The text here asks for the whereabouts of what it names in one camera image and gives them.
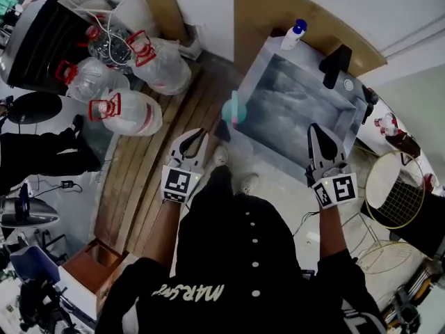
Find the wooden floor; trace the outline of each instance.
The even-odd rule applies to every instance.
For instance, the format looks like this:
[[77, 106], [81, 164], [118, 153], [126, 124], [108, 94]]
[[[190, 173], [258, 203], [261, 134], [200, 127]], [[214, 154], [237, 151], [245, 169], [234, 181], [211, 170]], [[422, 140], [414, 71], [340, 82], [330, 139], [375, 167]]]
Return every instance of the wooden floor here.
[[209, 132], [206, 161], [217, 138], [213, 131], [231, 88], [222, 79], [191, 64], [193, 83], [181, 95], [168, 97], [147, 86], [142, 90], [162, 108], [163, 126], [153, 136], [121, 136], [108, 171], [95, 226], [95, 236], [119, 253], [140, 256], [162, 207], [159, 185], [171, 142], [185, 131]]

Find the plastic water jug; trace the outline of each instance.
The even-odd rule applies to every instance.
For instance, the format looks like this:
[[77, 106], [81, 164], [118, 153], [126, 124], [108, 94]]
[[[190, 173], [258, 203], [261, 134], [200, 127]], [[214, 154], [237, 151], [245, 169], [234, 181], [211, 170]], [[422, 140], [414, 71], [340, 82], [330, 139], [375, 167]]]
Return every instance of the plastic water jug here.
[[151, 89], [164, 95], [176, 95], [187, 89], [191, 71], [179, 54], [175, 42], [148, 38], [139, 31], [128, 40], [133, 50], [129, 65], [134, 75], [145, 81]]
[[[120, 36], [123, 40], [126, 40], [130, 34], [125, 29], [120, 29], [116, 26], [110, 26], [110, 33]], [[108, 34], [97, 25], [92, 25], [86, 30], [88, 41], [88, 51], [92, 57], [97, 58], [99, 61], [105, 63], [107, 66], [119, 70], [124, 74], [131, 73], [131, 67], [127, 65], [128, 60], [131, 57], [131, 50], [125, 44], [125, 42], [115, 36], [111, 35], [111, 56], [116, 64], [110, 58], [110, 40]]]
[[159, 104], [146, 94], [118, 88], [101, 100], [91, 100], [90, 120], [102, 120], [116, 134], [149, 136], [162, 126]]
[[110, 90], [130, 87], [128, 78], [93, 57], [84, 59], [78, 65], [62, 61], [56, 77], [68, 86], [67, 96], [86, 104], [91, 99], [102, 98]]

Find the person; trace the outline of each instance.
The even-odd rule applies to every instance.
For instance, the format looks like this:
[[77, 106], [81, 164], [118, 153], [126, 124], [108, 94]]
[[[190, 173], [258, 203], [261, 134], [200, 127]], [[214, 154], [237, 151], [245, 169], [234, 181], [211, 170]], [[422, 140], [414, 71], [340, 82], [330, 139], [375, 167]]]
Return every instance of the person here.
[[[0, 116], [7, 113], [0, 104]], [[81, 175], [100, 168], [100, 162], [80, 133], [83, 117], [76, 115], [72, 124], [59, 134], [0, 134], [0, 196], [29, 175]], [[61, 153], [76, 149], [76, 152]]]
[[233, 194], [226, 149], [218, 146], [213, 160], [180, 226], [180, 204], [165, 201], [143, 256], [113, 284], [96, 333], [385, 333], [337, 207], [320, 208], [318, 273], [304, 279], [290, 229], [268, 201], [250, 195], [258, 175]]

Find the tiled floor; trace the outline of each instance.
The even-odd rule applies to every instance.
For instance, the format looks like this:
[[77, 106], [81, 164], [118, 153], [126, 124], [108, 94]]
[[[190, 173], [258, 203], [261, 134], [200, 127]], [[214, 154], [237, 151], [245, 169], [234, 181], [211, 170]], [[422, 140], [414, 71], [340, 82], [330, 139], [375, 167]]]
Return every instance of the tiled floor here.
[[[318, 211], [318, 203], [311, 189], [270, 164], [240, 151], [238, 148], [226, 145], [229, 151], [229, 165], [232, 170], [232, 186], [236, 190], [245, 175], [256, 172], [260, 176], [258, 187], [252, 195], [261, 197], [272, 203], [281, 214], [292, 232], [300, 226], [307, 212]], [[349, 156], [351, 168], [357, 173], [359, 194], [364, 195], [363, 187], [372, 157], [366, 156], [361, 150], [354, 149]], [[207, 165], [201, 187], [207, 182], [212, 163]], [[364, 252], [375, 245], [375, 240], [367, 230], [369, 226], [381, 241], [381, 246], [387, 245], [388, 229], [363, 215], [356, 215], [362, 206], [364, 198], [340, 206], [343, 231], [346, 243], [353, 257], [360, 258]], [[187, 213], [184, 208], [181, 216]], [[303, 269], [317, 268], [319, 260], [319, 230], [318, 215], [310, 217], [294, 236], [297, 258]], [[385, 246], [382, 250], [366, 256], [362, 260], [362, 268], [366, 274], [366, 285], [380, 308], [385, 307], [394, 291], [408, 280], [420, 265], [423, 256], [415, 248], [407, 245]]]

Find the spray bottle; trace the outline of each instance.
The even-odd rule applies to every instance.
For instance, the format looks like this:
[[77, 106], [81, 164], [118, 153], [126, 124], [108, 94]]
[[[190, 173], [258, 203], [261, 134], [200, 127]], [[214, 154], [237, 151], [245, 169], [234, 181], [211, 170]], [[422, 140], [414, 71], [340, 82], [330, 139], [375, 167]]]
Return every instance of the spray bottle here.
[[284, 36], [281, 43], [281, 49], [290, 50], [295, 47], [297, 42], [303, 37], [307, 30], [307, 23], [303, 19], [297, 19], [295, 26], [290, 28]]

